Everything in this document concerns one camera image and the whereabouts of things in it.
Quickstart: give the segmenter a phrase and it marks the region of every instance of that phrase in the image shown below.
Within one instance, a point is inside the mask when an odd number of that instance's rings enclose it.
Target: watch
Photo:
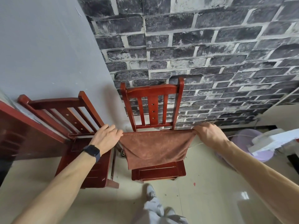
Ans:
[[[85,146],[81,152],[83,151],[90,154],[91,156],[94,156],[96,158],[96,162],[98,162],[101,157],[100,150],[94,145]]]

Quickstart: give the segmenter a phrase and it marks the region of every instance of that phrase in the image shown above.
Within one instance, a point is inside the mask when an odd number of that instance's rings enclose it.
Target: shoe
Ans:
[[[170,216],[170,215],[175,215],[175,211],[173,208],[168,207],[165,212],[164,212],[164,217]]]
[[[151,200],[152,198],[157,197],[156,191],[151,184],[147,185],[147,199]]]

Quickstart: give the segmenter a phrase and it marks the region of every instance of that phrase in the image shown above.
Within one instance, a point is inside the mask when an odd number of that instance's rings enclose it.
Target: person's left arm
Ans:
[[[123,131],[115,129],[115,125],[109,127],[106,124],[96,132],[90,145],[97,147],[102,156],[116,145],[122,135]],[[95,162],[95,157],[82,152],[25,208],[13,224],[59,222],[72,205]]]

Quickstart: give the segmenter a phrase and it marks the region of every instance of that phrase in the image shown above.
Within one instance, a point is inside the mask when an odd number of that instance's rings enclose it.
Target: chair backrest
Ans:
[[[18,97],[18,102],[69,139],[74,139],[77,136],[94,135],[97,131],[80,107],[84,107],[88,111],[99,128],[104,125],[84,91],[79,92],[78,98],[55,98],[35,101],[30,100],[23,94]]]
[[[176,119],[178,116],[178,110],[180,108],[180,103],[182,99],[184,89],[184,78],[180,77],[178,79],[178,84],[164,84],[158,86],[141,86],[134,88],[126,88],[126,84],[124,82],[121,83],[121,94],[123,96],[123,100],[125,102],[125,106],[128,112],[128,116],[133,128],[133,131],[137,131],[136,129],[140,128],[152,128],[152,127],[168,127],[171,126],[172,130],[174,130],[176,126]],[[168,95],[176,94],[176,98],[174,101],[174,109],[172,114],[172,121],[166,122],[166,114],[167,114],[167,103],[168,103]],[[159,110],[158,110],[158,96],[163,95],[163,116],[162,122],[159,123]],[[148,112],[150,123],[145,124],[144,120],[144,109],[142,105],[142,97],[147,97],[148,102]],[[139,113],[141,118],[141,125],[136,125],[134,120],[134,114],[132,111],[130,99],[137,98]]]

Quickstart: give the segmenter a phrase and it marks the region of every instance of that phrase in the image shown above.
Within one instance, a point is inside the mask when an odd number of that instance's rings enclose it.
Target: brick wall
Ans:
[[[79,2],[117,89],[185,78],[178,128],[249,123],[299,86],[299,0]]]

